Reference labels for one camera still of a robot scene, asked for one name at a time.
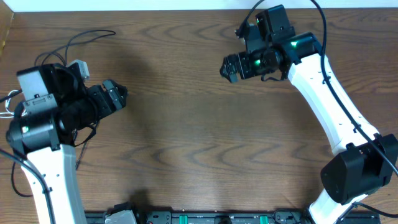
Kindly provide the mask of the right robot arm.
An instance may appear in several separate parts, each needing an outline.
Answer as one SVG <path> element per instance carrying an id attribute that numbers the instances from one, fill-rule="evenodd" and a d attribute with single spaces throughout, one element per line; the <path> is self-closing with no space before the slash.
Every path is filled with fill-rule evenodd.
<path id="1" fill-rule="evenodd" d="M 397 138 L 381 135 L 359 112 L 326 56 L 326 41 L 297 34 L 284 6 L 243 20 L 235 32 L 245 51 L 223 59 L 220 74 L 229 82 L 280 72 L 305 98 L 329 140 L 332 160 L 321 170 L 323 190 L 305 212 L 276 211 L 274 223 L 379 223 L 385 213 L 363 200 L 397 174 Z"/>

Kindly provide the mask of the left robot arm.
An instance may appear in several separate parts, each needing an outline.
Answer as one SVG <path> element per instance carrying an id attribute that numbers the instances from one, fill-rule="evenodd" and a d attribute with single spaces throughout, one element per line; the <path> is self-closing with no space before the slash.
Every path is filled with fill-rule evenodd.
<path id="1" fill-rule="evenodd" d="M 29 181 L 40 223 L 86 223 L 76 177 L 73 133 L 126 106 L 128 90 L 114 80 L 85 86 L 85 62 L 40 65 L 16 74 L 25 100 L 6 133 L 13 160 Z"/>

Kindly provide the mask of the black cable barrel plug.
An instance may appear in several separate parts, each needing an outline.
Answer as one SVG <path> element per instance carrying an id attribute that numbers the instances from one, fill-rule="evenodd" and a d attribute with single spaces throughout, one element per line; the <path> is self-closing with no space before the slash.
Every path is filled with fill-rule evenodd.
<path id="1" fill-rule="evenodd" d="M 78 159 L 76 160 L 76 164 L 75 164 L 75 170 L 78 170 L 78 168 L 79 168 L 79 166 L 80 166 L 80 163 L 81 163 L 81 160 L 82 160 L 82 158 L 83 158 L 83 155 L 84 155 L 84 153 L 85 153 L 85 149 L 86 149 L 86 147 L 87 147 L 87 145 L 88 145 L 88 141 L 89 140 L 91 140 L 95 135 L 96 135 L 96 131 L 97 131 L 97 128 L 98 128 L 98 126 L 99 126 L 99 124 L 100 124 L 100 122 L 96 122 L 95 124 L 93 124 L 93 125 L 89 125 L 89 128 L 91 129 L 91 133 L 88 135 L 88 137 L 82 142 L 82 149 L 81 149 L 81 151 L 80 151 L 80 154 L 79 154 L 79 156 L 78 156 Z"/>

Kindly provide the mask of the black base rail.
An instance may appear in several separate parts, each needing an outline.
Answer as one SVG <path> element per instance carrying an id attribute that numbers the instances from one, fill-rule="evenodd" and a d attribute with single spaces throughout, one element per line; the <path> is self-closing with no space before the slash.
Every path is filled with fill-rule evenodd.
<path id="1" fill-rule="evenodd" d="M 134 212 L 137 223 L 145 224 L 260 224 L 260 223 L 291 223 L 304 224 L 313 223 L 306 214 L 295 211 L 278 210 L 266 213 L 193 213 L 193 212 Z M 86 212 L 87 223 L 106 223 L 110 215 L 106 212 Z M 349 213 L 342 221 L 336 223 L 352 224 L 380 224 L 381 218 L 378 214 L 371 212 Z"/>

